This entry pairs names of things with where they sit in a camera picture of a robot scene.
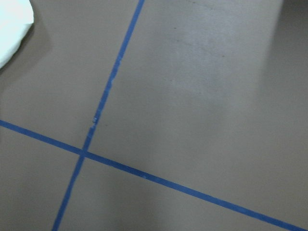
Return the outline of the cream cat print t-shirt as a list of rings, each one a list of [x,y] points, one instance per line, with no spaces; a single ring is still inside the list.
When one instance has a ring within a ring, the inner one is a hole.
[[[34,23],[34,11],[28,0],[0,2],[0,66],[4,67],[17,52]]]

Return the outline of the brown paper table cover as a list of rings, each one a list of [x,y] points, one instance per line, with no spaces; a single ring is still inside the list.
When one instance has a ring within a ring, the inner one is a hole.
[[[33,0],[0,71],[3,231],[305,231],[305,0]]]

